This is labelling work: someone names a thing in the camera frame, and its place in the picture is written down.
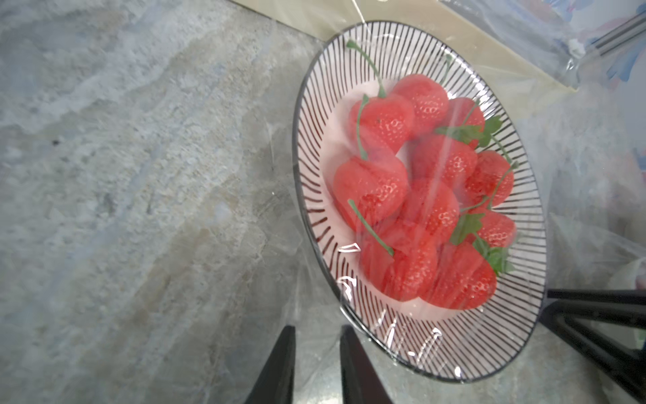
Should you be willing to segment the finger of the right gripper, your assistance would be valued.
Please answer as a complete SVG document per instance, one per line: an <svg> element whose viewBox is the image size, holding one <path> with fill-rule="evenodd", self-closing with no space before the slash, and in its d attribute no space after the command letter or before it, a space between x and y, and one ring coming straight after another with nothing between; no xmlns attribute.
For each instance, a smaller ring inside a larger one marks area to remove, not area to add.
<svg viewBox="0 0 646 404"><path fill-rule="evenodd" d="M593 291L593 290L567 290L550 289L547 291L548 299L589 301L596 303L616 303L626 305L645 305L645 291Z"/></svg>
<svg viewBox="0 0 646 404"><path fill-rule="evenodd" d="M645 311L555 302L540 316L543 326L590 360L633 399L644 402L645 348L630 348L586 325L585 320L644 330Z"/></svg>

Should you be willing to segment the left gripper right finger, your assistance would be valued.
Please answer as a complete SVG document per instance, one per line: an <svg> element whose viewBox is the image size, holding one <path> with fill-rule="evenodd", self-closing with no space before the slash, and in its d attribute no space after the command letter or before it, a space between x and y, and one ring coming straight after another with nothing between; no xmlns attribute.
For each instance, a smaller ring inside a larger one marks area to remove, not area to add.
<svg viewBox="0 0 646 404"><path fill-rule="evenodd" d="M344 404L392 404L354 328L342 327L341 379Z"/></svg>

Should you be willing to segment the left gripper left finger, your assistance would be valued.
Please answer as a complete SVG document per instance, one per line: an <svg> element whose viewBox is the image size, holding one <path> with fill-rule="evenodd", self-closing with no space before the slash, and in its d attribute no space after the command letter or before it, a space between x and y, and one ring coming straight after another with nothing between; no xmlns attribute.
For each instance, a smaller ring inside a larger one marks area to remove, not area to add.
<svg viewBox="0 0 646 404"><path fill-rule="evenodd" d="M285 326L252 387L245 404L292 404L296 358L296 330Z"/></svg>

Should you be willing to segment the glass bowl of strawberries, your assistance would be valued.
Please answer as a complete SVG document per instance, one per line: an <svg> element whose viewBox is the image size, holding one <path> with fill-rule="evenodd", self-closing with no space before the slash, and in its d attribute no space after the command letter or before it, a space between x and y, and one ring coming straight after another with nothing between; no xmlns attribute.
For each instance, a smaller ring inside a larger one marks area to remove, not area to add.
<svg viewBox="0 0 646 404"><path fill-rule="evenodd" d="M353 25L311 63L293 138L306 231L353 325L446 382L518 357L546 292L543 207L506 108L464 58L410 25Z"/></svg>

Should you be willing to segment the cream plastic wrap dispenser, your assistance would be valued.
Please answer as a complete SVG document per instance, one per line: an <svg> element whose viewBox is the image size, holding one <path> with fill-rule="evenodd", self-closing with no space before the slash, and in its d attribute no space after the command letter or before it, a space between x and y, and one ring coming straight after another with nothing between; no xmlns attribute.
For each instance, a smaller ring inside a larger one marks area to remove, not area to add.
<svg viewBox="0 0 646 404"><path fill-rule="evenodd" d="M279 23L329 40L373 20L424 30L463 57L483 77L511 118L521 119L576 93L439 1L238 1Z"/></svg>

